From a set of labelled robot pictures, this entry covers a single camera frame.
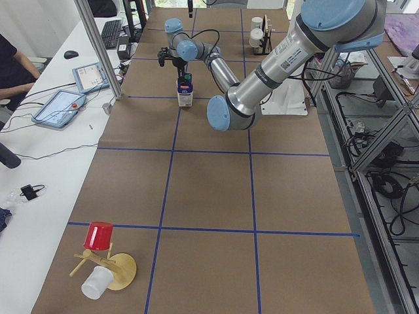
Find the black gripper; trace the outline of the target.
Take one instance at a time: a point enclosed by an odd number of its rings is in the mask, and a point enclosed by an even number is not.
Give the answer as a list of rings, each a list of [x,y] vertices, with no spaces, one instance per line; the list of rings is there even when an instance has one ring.
[[[181,78],[185,76],[185,69],[188,62],[180,57],[172,58],[172,65],[177,69],[177,77]]]

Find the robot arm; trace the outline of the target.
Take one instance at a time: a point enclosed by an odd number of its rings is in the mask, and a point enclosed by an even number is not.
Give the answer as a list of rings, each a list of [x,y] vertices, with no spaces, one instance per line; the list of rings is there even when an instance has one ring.
[[[261,115],[262,100],[314,54],[335,48],[354,52],[377,47],[384,37],[386,1],[303,1],[287,36],[242,82],[216,44],[190,38],[178,18],[166,20],[168,53],[184,62],[202,60],[223,95],[207,106],[211,127],[219,131],[250,129]]]

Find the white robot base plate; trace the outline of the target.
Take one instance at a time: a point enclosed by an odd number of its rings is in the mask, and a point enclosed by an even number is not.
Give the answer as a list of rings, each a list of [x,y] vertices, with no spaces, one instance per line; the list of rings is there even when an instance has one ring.
[[[261,112],[265,116],[306,116],[308,111],[302,82],[286,79],[278,88],[262,100]]]

